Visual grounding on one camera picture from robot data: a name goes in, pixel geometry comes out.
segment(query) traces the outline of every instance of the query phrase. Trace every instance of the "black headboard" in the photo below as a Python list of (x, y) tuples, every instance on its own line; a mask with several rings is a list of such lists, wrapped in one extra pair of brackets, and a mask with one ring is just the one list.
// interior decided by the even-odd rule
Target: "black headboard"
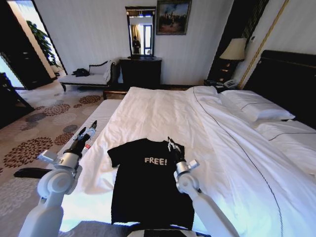
[(265, 50), (243, 88), (316, 128), (316, 55)]

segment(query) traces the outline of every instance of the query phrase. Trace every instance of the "potted plant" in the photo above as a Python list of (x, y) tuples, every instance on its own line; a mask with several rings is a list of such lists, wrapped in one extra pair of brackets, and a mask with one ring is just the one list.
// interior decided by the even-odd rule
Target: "potted plant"
[(36, 39), (38, 42), (41, 50), (43, 51), (43, 54), (45, 55), (48, 63), (52, 67), (53, 71), (56, 73), (59, 70), (59, 66), (56, 63), (55, 55), (51, 52), (50, 43), (46, 40), (46, 37), (48, 37), (47, 34), (45, 34), (43, 31), (39, 30), (36, 26), (36, 24), (33, 24), (31, 21), (26, 21)]

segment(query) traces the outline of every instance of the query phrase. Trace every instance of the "door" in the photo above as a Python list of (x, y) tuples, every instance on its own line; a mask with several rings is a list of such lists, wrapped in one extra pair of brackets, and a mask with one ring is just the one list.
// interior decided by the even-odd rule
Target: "door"
[(4, 27), (0, 53), (25, 88), (31, 90), (51, 83), (52, 79), (6, 1), (0, 1), (0, 20)]

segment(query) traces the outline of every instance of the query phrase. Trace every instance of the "picture frame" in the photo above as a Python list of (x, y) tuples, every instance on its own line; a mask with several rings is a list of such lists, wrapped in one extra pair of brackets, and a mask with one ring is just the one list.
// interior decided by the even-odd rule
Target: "picture frame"
[(192, 0), (158, 0), (156, 35), (186, 35)]

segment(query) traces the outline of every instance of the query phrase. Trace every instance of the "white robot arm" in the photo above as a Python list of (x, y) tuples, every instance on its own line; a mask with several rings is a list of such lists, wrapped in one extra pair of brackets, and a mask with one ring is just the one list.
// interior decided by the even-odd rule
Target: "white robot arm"
[(61, 207), (65, 194), (70, 194), (76, 187), (82, 171), (79, 160), (85, 143), (95, 134), (97, 121), (86, 131), (80, 131), (75, 141), (63, 156), (44, 151), (39, 159), (53, 163), (54, 170), (45, 174), (38, 184), (40, 200), (38, 205), (28, 214), (19, 237), (57, 237), (63, 219)]
[(169, 137), (168, 148), (174, 156), (177, 166), (175, 171), (177, 188), (179, 192), (190, 196), (193, 208), (208, 233), (214, 237), (238, 237), (239, 235), (234, 226), (214, 200), (201, 192), (197, 178), (190, 173), (191, 169), (198, 166), (197, 161), (193, 160), (188, 165), (177, 144)]

